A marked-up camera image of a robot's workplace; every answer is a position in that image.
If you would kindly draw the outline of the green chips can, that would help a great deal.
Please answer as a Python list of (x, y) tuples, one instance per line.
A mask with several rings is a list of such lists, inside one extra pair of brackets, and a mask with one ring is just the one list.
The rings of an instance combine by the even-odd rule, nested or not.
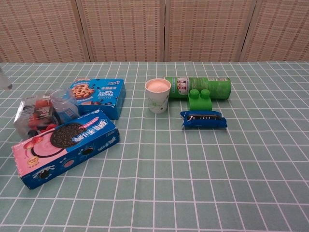
[(228, 77), (165, 77), (171, 83), (170, 98), (186, 98), (189, 91), (208, 89), (210, 98), (226, 100), (231, 93), (231, 81)]

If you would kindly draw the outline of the green toy building block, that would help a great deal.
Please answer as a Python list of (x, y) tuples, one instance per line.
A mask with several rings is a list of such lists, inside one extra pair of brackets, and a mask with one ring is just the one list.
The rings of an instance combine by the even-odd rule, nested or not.
[(211, 111), (212, 102), (208, 89), (192, 89), (188, 95), (190, 111)]

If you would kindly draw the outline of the green grid tablecloth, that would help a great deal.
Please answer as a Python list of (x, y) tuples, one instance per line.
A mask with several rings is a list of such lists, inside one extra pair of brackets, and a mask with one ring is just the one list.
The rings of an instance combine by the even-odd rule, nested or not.
[[(309, 232), (309, 61), (0, 63), (0, 232)], [(185, 100), (155, 115), (145, 82), (228, 77), (225, 130), (184, 129)], [(37, 189), (11, 147), (23, 97), (124, 79), (120, 142)]]

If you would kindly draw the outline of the clear object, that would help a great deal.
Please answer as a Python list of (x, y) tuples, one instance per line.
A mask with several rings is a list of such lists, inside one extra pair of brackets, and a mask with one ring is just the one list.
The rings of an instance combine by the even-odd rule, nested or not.
[(12, 83), (10, 82), (10, 80), (0, 67), (0, 88), (3, 90), (11, 90), (12, 87), (13, 87)]

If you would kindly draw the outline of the pink blue Oreo box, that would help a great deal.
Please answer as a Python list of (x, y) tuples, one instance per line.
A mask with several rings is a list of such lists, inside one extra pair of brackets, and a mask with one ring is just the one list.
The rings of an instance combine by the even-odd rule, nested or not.
[(99, 109), (12, 146), (22, 182), (35, 189), (117, 144), (119, 130)]

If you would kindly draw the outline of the clear plastic bottle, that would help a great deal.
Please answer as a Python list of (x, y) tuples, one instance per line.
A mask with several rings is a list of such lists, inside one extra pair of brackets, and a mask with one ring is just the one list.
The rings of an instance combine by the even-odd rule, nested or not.
[(51, 94), (51, 100), (61, 124), (80, 117), (77, 100), (71, 89), (57, 89)]

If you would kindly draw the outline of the white paper cup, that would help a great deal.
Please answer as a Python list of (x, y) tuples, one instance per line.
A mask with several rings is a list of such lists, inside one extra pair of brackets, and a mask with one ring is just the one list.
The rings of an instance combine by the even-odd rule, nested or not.
[(171, 83), (164, 78), (155, 78), (146, 82), (145, 91), (151, 112), (160, 114), (166, 111)]

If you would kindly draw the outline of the blue Oreo snack pack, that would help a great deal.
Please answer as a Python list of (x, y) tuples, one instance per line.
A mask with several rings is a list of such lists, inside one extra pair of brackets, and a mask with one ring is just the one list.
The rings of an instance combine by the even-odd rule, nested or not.
[(187, 128), (227, 128), (227, 121), (217, 111), (182, 111), (183, 126)]

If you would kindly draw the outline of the blue chocolate chip cookie box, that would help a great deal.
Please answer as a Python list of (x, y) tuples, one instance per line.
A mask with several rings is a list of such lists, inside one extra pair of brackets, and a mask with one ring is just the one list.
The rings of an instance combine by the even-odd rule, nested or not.
[(123, 79), (79, 79), (70, 86), (80, 114), (100, 109), (112, 120), (121, 114), (126, 88)]

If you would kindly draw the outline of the woven bamboo screen panel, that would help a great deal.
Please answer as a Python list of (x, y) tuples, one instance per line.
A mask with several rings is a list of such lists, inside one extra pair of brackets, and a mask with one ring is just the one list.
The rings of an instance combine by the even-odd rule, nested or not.
[(0, 62), (90, 62), (79, 0), (0, 0)]
[(165, 0), (75, 0), (90, 61), (163, 61)]
[(309, 0), (256, 0), (240, 61), (309, 61)]
[(165, 61), (239, 61), (257, 0), (165, 3)]

